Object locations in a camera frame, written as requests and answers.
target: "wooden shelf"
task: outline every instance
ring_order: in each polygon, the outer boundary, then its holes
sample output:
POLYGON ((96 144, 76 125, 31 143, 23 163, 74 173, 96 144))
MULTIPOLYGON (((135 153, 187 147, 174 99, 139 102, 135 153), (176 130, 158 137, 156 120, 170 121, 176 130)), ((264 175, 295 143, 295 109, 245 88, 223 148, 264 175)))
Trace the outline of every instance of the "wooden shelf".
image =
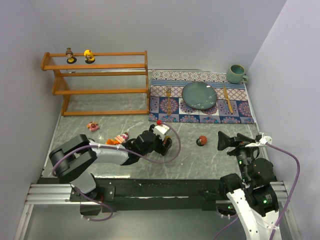
MULTIPOLYGON (((148 56, 144 52, 94 52, 95 57, 99 57, 96 63, 99 63, 100 57, 113 56, 144 56, 141 63, 107 63, 107 64, 63 64, 58 65, 53 58, 65 58, 65 53, 46 52, 41 61, 43 71, 52 70, 54 73, 54 84, 52 87, 53 95, 62 95, 63 104, 61 108, 62 116, 87 116, 87 115, 123 115, 123 114, 148 114, 149 113, 149 78, 148 78, 148 56), (105 71, 105 72, 72 72, 61 73, 60 70, 100 70, 100 69, 141 69, 131 71, 105 71), (145 88, 125 88, 125 89, 70 89, 65 77, 89 77, 89 76, 145 76, 145 88), (147 109, 139 110, 119 110, 119 111, 67 111, 71 95, 81 94, 146 94, 147 109)), ((84 57, 83 53, 74 53, 75 57, 84 57)))

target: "figurine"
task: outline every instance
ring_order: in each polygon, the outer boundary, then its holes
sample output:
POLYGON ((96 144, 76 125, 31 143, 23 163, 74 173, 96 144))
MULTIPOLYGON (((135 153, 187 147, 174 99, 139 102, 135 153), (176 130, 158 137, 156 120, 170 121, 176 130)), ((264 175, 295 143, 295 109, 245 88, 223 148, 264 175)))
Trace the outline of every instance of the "figurine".
POLYGON ((83 55, 85 56, 85 62, 87 64, 93 64, 96 60, 94 57, 94 53, 89 49, 85 50, 83 55))
POLYGON ((206 136, 200 136, 197 140, 196 140, 196 144, 200 147, 204 146, 207 143, 207 137, 206 136))
POLYGON ((128 140, 128 138, 129 138, 129 135, 127 132, 125 132, 121 135, 116 136, 114 139, 109 138, 105 144, 109 144, 109 145, 123 144, 125 141, 128 140))
POLYGON ((67 60, 66 60, 66 62, 68 63, 68 64, 74 64, 76 61, 77 61, 77 59, 74 57, 74 53, 71 51, 71 48, 70 47, 67 47, 66 48, 66 51, 65 51, 65 55, 67 56, 67 60))
POLYGON ((91 121, 89 122, 86 127, 91 131, 91 132, 95 132, 99 129, 99 125, 97 122, 95 121, 91 121))

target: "plate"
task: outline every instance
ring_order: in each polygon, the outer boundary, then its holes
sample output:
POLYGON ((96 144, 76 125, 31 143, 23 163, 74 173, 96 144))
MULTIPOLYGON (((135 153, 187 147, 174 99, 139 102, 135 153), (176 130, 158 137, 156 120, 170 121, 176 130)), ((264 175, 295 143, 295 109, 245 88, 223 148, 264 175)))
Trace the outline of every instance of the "plate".
POLYGON ((209 84, 197 81, 183 88, 182 98, 190 108, 206 110, 215 105, 217 93, 209 84))

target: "patterned placemat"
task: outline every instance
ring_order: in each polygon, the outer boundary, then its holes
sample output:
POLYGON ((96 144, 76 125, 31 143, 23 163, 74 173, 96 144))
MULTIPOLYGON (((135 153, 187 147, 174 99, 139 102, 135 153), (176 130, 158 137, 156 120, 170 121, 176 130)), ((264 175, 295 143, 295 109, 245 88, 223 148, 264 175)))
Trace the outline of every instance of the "patterned placemat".
POLYGON ((150 75, 150 84, 150 121, 206 124, 254 123, 245 86, 228 83, 224 73, 153 70, 150 75), (187 106, 182 99, 182 90, 190 82, 205 82, 213 87, 217 93, 216 104, 207 110, 197 110, 187 106), (171 115, 167 115, 167 86, 171 89, 171 115), (233 113, 229 111, 225 100, 224 86, 227 88, 233 113))

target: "wooden fork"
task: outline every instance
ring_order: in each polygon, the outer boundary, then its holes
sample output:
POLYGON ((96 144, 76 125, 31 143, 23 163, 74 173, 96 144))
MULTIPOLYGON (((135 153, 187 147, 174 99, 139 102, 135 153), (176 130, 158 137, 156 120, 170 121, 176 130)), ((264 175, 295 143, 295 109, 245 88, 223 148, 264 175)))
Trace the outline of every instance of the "wooden fork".
POLYGON ((168 116, 171 115, 171 104, 170 104, 170 96, 171 96, 171 88, 169 86, 166 87, 166 96, 168 97, 168 116))

